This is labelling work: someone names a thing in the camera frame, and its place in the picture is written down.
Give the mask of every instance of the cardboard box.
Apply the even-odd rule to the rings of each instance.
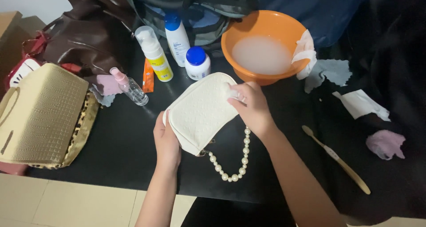
[[[5,94],[4,78],[22,59],[22,42],[31,36],[20,26],[22,14],[18,11],[0,12],[0,98]]]

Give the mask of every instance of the hand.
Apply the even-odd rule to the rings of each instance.
[[[254,82],[232,85],[239,93],[239,101],[228,98],[228,102],[237,110],[248,128],[262,139],[271,128],[276,128],[269,112],[268,103],[260,86]]]
[[[177,171],[181,163],[179,141],[169,123],[169,112],[166,113],[166,126],[163,124],[163,113],[157,117],[154,127],[154,141],[157,149],[157,167],[166,171]]]

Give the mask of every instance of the embossed leather texture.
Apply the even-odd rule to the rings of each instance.
[[[44,64],[3,98],[0,161],[61,164],[84,102],[88,82]]]
[[[167,109],[169,122],[182,149],[199,155],[214,135],[236,115],[227,99],[232,77],[217,72],[192,84]]]

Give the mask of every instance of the blue bottle cap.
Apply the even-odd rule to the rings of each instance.
[[[199,46],[189,48],[186,56],[191,65],[201,65],[206,59],[206,53]]]
[[[174,31],[181,25],[181,18],[177,12],[168,12],[164,16],[164,27],[167,30]]]

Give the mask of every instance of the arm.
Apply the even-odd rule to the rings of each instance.
[[[268,150],[296,223],[300,227],[346,226],[333,202],[275,125],[260,86],[244,83],[234,85],[231,89],[240,93],[240,99],[246,98],[246,104],[231,98],[228,102]]]
[[[157,117],[154,127],[157,165],[135,227],[167,227],[170,226],[172,219],[176,197],[176,173],[181,162],[181,150],[178,139],[170,127],[168,114],[166,126],[163,125],[162,117],[163,111]]]

